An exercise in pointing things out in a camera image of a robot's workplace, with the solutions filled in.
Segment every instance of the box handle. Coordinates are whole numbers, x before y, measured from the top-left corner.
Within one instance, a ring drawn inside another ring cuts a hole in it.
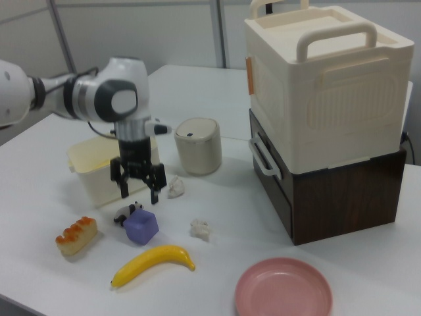
[[[283,0],[253,0],[250,4],[249,16],[250,20],[258,18],[258,9],[269,3],[281,2]],[[309,0],[301,0],[301,9],[305,10],[309,8]]]
[[[373,23],[347,22],[339,26],[328,26],[319,30],[305,32],[297,44],[297,61],[303,63],[307,60],[309,45],[315,41],[326,40],[328,38],[338,38],[340,36],[366,33],[366,47],[373,48],[377,44],[377,29]]]
[[[267,169],[262,159],[260,159],[259,153],[256,150],[256,147],[260,150],[262,153],[262,156],[266,159],[266,161],[269,164],[270,169]],[[255,134],[255,137],[251,138],[249,140],[249,147],[251,150],[251,153],[253,154],[253,157],[256,159],[257,164],[259,165],[261,171],[265,176],[276,176],[279,180],[282,180],[282,173],[281,170],[278,168],[278,166],[275,163],[275,160],[270,155],[269,151],[267,150],[266,146],[264,145],[262,139],[260,138],[259,134]]]

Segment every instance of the cylindrical container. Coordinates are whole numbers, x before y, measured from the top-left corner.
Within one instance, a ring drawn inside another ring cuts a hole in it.
[[[222,162],[219,124],[211,118],[190,118],[176,129],[175,139],[183,168],[191,174],[209,174]]]

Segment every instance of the white table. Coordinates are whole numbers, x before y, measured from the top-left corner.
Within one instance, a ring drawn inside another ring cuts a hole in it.
[[[154,206],[144,190],[92,207],[66,166],[66,150],[94,136],[85,123],[49,116],[1,146],[0,296],[54,316],[228,316],[235,315],[234,290],[241,274],[258,261],[282,256],[306,261],[326,277],[334,295],[333,316],[419,315],[421,169],[405,167],[395,223],[293,246],[253,171],[242,76],[240,70],[176,66],[151,75],[155,116],[172,124],[190,116],[214,117],[226,136],[222,166],[197,178],[181,168],[173,136],[158,137],[167,178],[178,174],[186,193],[167,199],[164,189]],[[229,89],[221,82],[230,82]],[[207,94],[209,86],[212,93]],[[210,105],[218,111],[210,111]],[[135,200],[155,213],[160,227],[143,247],[112,221],[119,207]],[[97,219],[99,233],[79,254],[64,258],[54,239],[82,215]],[[210,242],[189,235],[195,218],[209,223]],[[165,263],[111,290],[109,282],[123,264],[161,244],[187,249],[196,271]]]

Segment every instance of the bread toy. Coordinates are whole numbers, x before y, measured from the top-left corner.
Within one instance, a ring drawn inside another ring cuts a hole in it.
[[[74,255],[97,234],[97,221],[83,216],[79,221],[66,228],[63,236],[57,236],[55,242],[63,255]]]

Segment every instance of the plastic container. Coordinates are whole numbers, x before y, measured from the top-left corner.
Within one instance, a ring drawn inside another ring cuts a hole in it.
[[[191,118],[174,133],[183,168],[191,174],[209,174],[222,162],[219,124],[211,118]]]
[[[67,151],[69,169],[76,172],[94,206],[121,198],[117,183],[110,180],[110,160],[120,155],[118,142],[101,136],[73,145]],[[151,162],[159,164],[157,143],[151,138]],[[138,179],[128,180],[129,193],[146,188]]]
[[[414,43],[341,7],[258,17],[272,2],[245,21],[249,92],[289,171],[398,151]]]

